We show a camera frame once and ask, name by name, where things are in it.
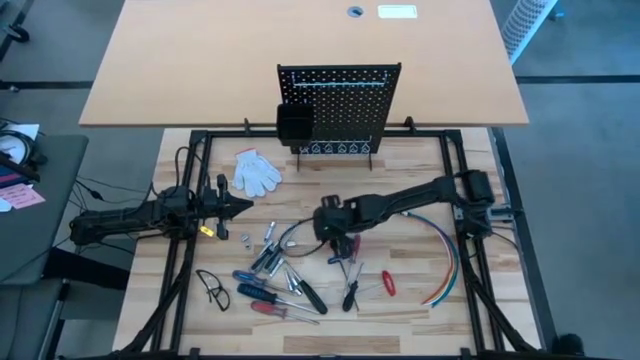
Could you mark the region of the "pink paper note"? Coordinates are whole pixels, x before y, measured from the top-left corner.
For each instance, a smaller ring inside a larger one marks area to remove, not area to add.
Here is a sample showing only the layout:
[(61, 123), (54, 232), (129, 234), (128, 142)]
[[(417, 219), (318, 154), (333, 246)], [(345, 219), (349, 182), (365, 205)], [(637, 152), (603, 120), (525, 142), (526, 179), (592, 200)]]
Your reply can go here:
[(32, 185), (17, 184), (0, 189), (0, 213), (45, 202)]

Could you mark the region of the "light wooden desk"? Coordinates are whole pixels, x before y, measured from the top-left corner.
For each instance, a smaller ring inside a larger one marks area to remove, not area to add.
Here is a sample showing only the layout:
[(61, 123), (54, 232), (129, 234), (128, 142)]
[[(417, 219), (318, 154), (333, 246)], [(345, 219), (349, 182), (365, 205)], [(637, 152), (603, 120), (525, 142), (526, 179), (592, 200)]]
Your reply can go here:
[(489, 0), (125, 0), (80, 124), (270, 125), (279, 64), (391, 63), (393, 123), (528, 123)]

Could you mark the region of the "person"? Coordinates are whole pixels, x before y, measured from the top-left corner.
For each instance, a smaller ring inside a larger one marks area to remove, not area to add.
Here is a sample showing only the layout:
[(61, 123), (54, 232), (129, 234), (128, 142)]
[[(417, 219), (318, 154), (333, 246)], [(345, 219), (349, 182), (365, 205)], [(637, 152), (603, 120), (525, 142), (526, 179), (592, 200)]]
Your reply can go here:
[(556, 336), (552, 341), (551, 352), (556, 355), (585, 356), (582, 338), (573, 333)]

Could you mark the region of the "white perforated panel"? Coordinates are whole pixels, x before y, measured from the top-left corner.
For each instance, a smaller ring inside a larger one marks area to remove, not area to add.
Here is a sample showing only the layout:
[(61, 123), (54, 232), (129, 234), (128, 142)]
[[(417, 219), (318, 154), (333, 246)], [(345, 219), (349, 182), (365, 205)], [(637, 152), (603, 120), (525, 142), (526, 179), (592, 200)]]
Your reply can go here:
[(559, 0), (517, 0), (501, 26), (501, 37), (514, 65)]

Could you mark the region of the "black metal pegboard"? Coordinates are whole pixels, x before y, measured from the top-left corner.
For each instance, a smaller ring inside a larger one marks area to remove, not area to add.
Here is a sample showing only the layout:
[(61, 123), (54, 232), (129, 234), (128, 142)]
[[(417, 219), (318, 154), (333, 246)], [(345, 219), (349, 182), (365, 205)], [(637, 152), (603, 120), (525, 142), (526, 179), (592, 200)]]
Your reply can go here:
[[(372, 138), (371, 157), (378, 152), (391, 110), (402, 65), (281, 65), (277, 66), (280, 104), (314, 108), (313, 140)], [(361, 81), (390, 76), (381, 87), (294, 87), (290, 76), (309, 81)]]

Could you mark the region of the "red-handled flat screwdriver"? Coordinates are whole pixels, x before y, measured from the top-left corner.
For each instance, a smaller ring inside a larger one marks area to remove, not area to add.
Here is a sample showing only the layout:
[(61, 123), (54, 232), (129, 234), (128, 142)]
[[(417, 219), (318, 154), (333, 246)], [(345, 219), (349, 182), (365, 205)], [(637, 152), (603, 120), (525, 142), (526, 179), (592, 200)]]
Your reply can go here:
[(275, 316), (281, 319), (293, 319), (293, 320), (309, 323), (312, 325), (319, 325), (319, 322), (316, 320), (291, 314), (288, 312), (287, 309), (283, 307), (278, 307), (276, 305), (273, 305), (267, 302), (253, 301), (250, 305), (250, 308), (256, 312), (259, 312), (261, 314), (268, 315), (268, 316)]

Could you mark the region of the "dark grey side table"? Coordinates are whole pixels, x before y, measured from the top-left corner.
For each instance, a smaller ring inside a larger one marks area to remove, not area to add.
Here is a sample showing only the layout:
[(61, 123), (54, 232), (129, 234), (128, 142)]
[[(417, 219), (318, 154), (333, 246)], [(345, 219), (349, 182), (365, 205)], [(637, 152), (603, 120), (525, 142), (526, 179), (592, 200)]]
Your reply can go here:
[(37, 167), (40, 180), (33, 189), (44, 201), (0, 213), (0, 286), (27, 285), (41, 278), (87, 145), (83, 135), (38, 140), (47, 161)]

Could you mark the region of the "black-framed safety glasses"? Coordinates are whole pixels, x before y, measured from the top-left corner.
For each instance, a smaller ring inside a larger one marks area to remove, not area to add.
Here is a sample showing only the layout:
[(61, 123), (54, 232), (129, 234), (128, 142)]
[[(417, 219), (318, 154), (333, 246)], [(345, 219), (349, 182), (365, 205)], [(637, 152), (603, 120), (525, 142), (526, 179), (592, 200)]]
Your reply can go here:
[(204, 269), (197, 269), (195, 273), (205, 288), (209, 302), (215, 303), (220, 311), (226, 312), (230, 307), (231, 299), (220, 279)]

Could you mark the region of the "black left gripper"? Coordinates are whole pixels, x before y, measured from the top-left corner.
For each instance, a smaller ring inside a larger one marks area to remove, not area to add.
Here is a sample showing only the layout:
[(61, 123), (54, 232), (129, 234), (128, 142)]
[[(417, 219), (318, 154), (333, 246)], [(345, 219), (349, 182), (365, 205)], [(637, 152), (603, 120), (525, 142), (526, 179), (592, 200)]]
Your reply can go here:
[(211, 185), (211, 178), (208, 177), (199, 198), (199, 217), (203, 222), (211, 218), (218, 220), (215, 235), (220, 240), (229, 239), (226, 221), (254, 206), (252, 200), (236, 197), (228, 192), (228, 181), (223, 174), (216, 176), (216, 187)]

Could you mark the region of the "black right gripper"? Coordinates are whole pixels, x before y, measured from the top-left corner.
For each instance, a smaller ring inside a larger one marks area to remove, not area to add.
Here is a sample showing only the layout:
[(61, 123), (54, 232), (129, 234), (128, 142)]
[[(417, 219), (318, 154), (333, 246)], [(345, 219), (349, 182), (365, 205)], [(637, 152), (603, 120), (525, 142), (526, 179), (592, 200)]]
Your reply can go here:
[(318, 241), (329, 241), (335, 259), (351, 258), (355, 252), (356, 240), (339, 236), (361, 231), (356, 220), (356, 202), (354, 199), (342, 201), (338, 195), (321, 198), (320, 206), (313, 213), (313, 230)]

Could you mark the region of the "white paper sheet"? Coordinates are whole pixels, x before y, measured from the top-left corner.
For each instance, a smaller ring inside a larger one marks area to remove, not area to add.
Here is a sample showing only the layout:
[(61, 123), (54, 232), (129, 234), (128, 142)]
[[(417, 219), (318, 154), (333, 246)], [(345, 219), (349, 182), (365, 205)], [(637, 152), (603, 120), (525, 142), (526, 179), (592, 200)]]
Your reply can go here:
[(40, 160), (37, 131), (37, 125), (1, 123), (0, 154), (19, 165), (35, 165)]

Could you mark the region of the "white work glove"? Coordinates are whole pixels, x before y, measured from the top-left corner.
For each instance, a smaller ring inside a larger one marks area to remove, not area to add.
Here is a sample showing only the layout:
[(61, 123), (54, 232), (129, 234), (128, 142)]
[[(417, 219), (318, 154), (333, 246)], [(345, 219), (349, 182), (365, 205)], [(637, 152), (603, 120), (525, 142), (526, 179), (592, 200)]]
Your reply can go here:
[(255, 148), (237, 153), (235, 159), (233, 186), (243, 190), (249, 198), (264, 197), (282, 182), (280, 171)]

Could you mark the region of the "slotted tool holder rail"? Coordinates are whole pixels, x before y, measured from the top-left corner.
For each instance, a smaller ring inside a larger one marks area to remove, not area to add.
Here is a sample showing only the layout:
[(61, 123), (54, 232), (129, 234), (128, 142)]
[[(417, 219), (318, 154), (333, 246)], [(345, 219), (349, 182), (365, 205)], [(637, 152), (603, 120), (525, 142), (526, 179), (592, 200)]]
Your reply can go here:
[(372, 78), (371, 80), (361, 81), (307, 81), (302, 76), (293, 74), (290, 76), (294, 87), (311, 88), (311, 87), (381, 87), (387, 84), (390, 76), (385, 73), (382, 77)]

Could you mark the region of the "black-and-blue-handled screwdriver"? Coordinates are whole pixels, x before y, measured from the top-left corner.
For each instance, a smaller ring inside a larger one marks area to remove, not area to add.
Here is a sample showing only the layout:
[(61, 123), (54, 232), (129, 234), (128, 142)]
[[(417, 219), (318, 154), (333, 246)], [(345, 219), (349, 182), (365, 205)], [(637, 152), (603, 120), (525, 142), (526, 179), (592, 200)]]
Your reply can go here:
[(312, 313), (312, 314), (318, 314), (318, 315), (325, 314), (324, 311), (319, 311), (316, 308), (309, 308), (309, 307), (305, 307), (305, 306), (287, 301), (279, 297), (275, 293), (271, 293), (267, 290), (264, 290), (262, 288), (258, 288), (256, 286), (249, 285), (249, 284), (244, 284), (244, 283), (239, 284), (237, 286), (237, 292), (247, 297), (250, 297), (254, 300), (259, 300), (259, 301), (267, 302), (270, 304), (282, 304), (282, 305), (290, 306), (290, 307), (303, 310), (305, 312)]

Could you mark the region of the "white rectangular desk plate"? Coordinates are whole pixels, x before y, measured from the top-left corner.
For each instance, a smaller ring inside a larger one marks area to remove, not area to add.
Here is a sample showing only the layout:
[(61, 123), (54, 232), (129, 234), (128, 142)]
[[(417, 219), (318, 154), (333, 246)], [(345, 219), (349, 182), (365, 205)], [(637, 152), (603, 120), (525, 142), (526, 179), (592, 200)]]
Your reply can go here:
[(378, 16), (381, 19), (417, 19), (418, 9), (416, 5), (387, 4), (377, 7)]

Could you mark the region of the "black pegboard bin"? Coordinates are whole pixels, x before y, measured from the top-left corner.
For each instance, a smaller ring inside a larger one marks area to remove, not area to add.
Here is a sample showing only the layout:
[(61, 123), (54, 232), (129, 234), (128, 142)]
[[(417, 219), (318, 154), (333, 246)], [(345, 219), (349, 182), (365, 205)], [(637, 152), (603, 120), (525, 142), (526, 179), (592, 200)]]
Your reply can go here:
[(277, 138), (283, 146), (297, 147), (313, 137), (314, 108), (309, 104), (280, 104), (277, 107)]

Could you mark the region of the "slim black-handled driver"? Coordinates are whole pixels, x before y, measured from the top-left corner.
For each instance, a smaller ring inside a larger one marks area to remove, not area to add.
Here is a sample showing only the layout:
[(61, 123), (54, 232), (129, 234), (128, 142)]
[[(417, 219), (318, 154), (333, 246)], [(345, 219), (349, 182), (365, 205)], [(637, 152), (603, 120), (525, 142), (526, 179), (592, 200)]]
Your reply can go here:
[(277, 240), (277, 242), (275, 243), (275, 248), (272, 252), (272, 254), (270, 255), (270, 257), (267, 259), (264, 267), (263, 267), (263, 271), (265, 273), (270, 273), (277, 265), (277, 263), (279, 262), (280, 258), (282, 257), (282, 254), (285, 250), (285, 248), (287, 247), (286, 243), (289, 241), (289, 239), (291, 238), (291, 236), (293, 235), (293, 233), (296, 231), (296, 228), (299, 226), (298, 223), (291, 225), (290, 227), (288, 227), (279, 237), (279, 239)]
[(285, 237), (286, 234), (283, 233), (277, 240), (272, 241), (268, 246), (266, 246), (250, 266), (249, 271), (254, 274), (259, 273), (265, 267), (268, 260), (275, 254), (276, 250), (281, 247), (281, 243)]

